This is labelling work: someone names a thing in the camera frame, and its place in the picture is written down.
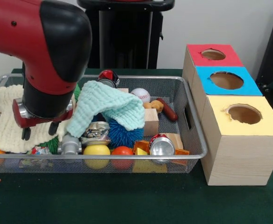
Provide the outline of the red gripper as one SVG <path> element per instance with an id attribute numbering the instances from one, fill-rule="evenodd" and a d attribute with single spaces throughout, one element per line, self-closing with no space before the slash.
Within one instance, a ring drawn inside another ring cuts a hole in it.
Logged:
<path id="1" fill-rule="evenodd" d="M 50 135 L 53 136 L 56 134 L 58 126 L 61 121 L 68 120 L 71 118 L 74 112 L 75 100 L 71 99 L 66 110 L 56 118 L 40 118 L 33 114 L 31 114 L 24 106 L 21 98 L 17 98 L 13 100 L 13 113 L 14 119 L 17 125 L 22 129 L 22 139 L 28 141 L 31 135 L 30 127 L 36 126 L 42 123 L 50 124 Z"/>

